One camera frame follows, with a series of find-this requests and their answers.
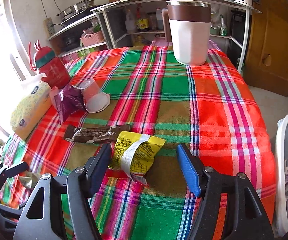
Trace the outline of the red kids water bottle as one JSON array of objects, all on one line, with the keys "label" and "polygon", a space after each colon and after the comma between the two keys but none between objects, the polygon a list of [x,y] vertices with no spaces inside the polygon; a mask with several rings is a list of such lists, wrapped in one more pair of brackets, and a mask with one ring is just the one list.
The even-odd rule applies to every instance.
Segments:
[{"label": "red kids water bottle", "polygon": [[48,46],[42,47],[39,40],[34,43],[34,48],[36,52],[34,57],[31,57],[31,42],[29,42],[28,53],[31,70],[44,74],[42,81],[48,83],[51,88],[63,89],[71,79],[63,62],[56,56],[53,49]]}]

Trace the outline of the yellow tissue pack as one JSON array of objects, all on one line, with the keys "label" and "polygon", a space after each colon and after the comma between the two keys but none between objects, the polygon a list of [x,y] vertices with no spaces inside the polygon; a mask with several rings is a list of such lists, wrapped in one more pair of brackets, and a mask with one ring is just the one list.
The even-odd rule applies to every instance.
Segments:
[{"label": "yellow tissue pack", "polygon": [[10,125],[13,132],[26,140],[51,106],[49,84],[38,74],[22,81],[13,91]]}]

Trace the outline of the beige wrapper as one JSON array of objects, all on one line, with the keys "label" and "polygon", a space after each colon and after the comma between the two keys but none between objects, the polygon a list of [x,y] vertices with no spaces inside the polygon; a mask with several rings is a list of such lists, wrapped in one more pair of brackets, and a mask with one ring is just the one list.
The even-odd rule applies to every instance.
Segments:
[{"label": "beige wrapper", "polygon": [[18,177],[19,181],[21,182],[22,186],[26,189],[33,190],[36,184],[38,183],[41,175],[38,173],[33,173],[30,171],[24,171]]}]

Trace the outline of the brown coffee stick wrapper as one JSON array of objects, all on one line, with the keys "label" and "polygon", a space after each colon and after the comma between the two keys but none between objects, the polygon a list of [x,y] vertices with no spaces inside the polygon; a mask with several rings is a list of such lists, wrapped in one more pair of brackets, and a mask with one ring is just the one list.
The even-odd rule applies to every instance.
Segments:
[{"label": "brown coffee stick wrapper", "polygon": [[116,142],[122,131],[130,131],[130,124],[117,126],[101,126],[95,128],[80,128],[69,125],[66,128],[63,139],[68,142],[87,144],[101,144]]}]

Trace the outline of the steel steamer pot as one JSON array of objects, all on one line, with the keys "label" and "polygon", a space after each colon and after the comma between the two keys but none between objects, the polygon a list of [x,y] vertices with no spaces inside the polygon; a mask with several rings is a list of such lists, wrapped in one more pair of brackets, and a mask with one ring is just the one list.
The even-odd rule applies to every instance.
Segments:
[{"label": "steel steamer pot", "polygon": [[78,14],[79,12],[82,12],[83,10],[93,6],[95,6],[95,0],[82,0],[64,9],[63,11],[60,11],[60,13],[57,14],[57,16],[60,17],[62,22],[64,22],[73,15]]}]

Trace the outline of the white plastic jug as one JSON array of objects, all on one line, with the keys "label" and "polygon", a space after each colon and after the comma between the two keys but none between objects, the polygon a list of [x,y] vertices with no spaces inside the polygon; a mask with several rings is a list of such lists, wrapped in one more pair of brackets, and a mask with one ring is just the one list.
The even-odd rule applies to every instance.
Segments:
[{"label": "white plastic jug", "polygon": [[163,18],[162,18],[162,9],[156,8],[156,21],[157,21],[157,28],[158,30],[163,30]]}]

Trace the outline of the clear plastic cup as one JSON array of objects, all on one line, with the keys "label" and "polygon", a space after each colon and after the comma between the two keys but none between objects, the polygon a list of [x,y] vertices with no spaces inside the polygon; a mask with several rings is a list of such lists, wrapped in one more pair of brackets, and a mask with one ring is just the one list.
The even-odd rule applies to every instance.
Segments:
[{"label": "clear plastic cup", "polygon": [[110,95],[104,93],[94,79],[83,81],[79,85],[85,101],[85,108],[89,113],[98,113],[110,105]]}]

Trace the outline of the plaid tablecloth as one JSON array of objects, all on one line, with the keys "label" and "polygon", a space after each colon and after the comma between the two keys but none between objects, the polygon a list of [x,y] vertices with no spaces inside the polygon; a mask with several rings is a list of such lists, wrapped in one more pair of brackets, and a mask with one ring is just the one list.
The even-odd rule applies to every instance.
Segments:
[{"label": "plaid tablecloth", "polygon": [[259,106],[225,53],[211,49],[205,64],[185,66],[171,48],[125,47],[91,53],[66,67],[73,85],[95,80],[110,95],[110,105],[99,113],[77,111],[66,122],[49,108],[29,139],[8,139],[1,160],[24,161],[34,173],[69,174],[99,147],[65,141],[68,125],[130,124],[132,132],[164,139],[145,176],[148,186],[104,178],[90,202],[104,239],[188,236],[200,201],[177,162],[182,142],[222,174],[247,174],[273,217],[276,178],[269,135]]}]

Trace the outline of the yellow snack wrapper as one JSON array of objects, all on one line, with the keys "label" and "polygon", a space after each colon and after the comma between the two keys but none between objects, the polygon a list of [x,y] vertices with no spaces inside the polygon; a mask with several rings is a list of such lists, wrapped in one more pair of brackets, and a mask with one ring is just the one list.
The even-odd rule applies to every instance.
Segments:
[{"label": "yellow snack wrapper", "polygon": [[165,140],[153,135],[122,131],[114,147],[107,176],[131,179],[148,186],[145,174]]}]

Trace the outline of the pink plastic basket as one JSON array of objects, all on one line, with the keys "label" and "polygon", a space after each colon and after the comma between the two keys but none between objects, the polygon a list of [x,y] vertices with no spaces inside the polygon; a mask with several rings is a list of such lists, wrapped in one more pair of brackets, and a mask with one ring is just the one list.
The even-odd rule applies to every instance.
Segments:
[{"label": "pink plastic basket", "polygon": [[105,41],[102,31],[98,31],[92,34],[85,31],[80,37],[80,40],[85,47],[99,44]]}]

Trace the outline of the white brown thermal jug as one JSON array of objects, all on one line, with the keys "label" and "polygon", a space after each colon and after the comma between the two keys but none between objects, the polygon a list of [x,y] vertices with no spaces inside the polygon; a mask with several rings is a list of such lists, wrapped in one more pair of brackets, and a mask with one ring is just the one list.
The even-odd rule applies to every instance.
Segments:
[{"label": "white brown thermal jug", "polygon": [[200,66],[207,58],[211,4],[202,1],[168,0],[162,11],[167,42],[177,62]]}]

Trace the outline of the white power strip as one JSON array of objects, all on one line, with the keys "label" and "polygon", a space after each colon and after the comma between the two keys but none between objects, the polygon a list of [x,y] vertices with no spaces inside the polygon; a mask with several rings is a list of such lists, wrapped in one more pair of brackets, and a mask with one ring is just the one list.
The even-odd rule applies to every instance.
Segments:
[{"label": "white power strip", "polygon": [[52,18],[51,17],[47,18],[44,21],[44,23],[45,23],[47,35],[49,37],[51,37],[53,34],[55,34],[55,28],[54,28],[54,25],[53,25],[53,22],[52,22]]}]

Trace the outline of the wooden door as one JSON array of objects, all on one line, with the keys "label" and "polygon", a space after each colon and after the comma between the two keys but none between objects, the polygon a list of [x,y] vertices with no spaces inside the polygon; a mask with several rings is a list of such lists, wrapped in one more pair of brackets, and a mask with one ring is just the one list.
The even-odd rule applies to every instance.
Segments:
[{"label": "wooden door", "polygon": [[254,87],[288,96],[288,0],[260,0],[253,5],[243,71]]}]

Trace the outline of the purple snack wrapper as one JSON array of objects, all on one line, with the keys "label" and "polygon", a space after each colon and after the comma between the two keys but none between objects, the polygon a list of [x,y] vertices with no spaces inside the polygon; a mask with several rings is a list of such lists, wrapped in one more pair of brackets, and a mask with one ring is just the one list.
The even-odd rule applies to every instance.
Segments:
[{"label": "purple snack wrapper", "polygon": [[63,89],[53,87],[50,91],[52,105],[59,114],[60,124],[78,110],[84,110],[85,104],[80,88],[67,84]]}]

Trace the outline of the metal kitchen shelf rack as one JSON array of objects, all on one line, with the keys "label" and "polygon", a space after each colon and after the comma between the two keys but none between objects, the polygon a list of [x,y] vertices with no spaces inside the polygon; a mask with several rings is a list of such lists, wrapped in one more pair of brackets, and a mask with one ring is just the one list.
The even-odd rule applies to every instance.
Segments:
[{"label": "metal kitchen shelf rack", "polygon": [[[162,11],[170,0],[120,0],[113,3],[87,8],[69,19],[69,24],[48,38],[56,55],[62,59],[72,59],[85,49],[100,47],[101,49],[130,47],[136,44],[158,45],[164,41]],[[180,0],[208,3],[211,9],[218,9],[223,15],[228,9],[238,9],[245,12],[244,36],[238,41],[232,40],[241,49],[240,61],[246,55],[248,42],[250,11],[254,8],[242,2],[231,0]],[[81,36],[95,22],[100,26],[102,38],[92,44],[84,44]]]}]

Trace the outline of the yellow label oil bottle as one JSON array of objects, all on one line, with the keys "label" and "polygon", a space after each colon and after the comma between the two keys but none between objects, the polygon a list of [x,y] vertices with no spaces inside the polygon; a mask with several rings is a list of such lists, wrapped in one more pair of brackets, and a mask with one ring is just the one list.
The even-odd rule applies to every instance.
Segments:
[{"label": "yellow label oil bottle", "polygon": [[148,16],[143,10],[141,4],[139,3],[136,8],[136,25],[140,32],[149,30]]}]

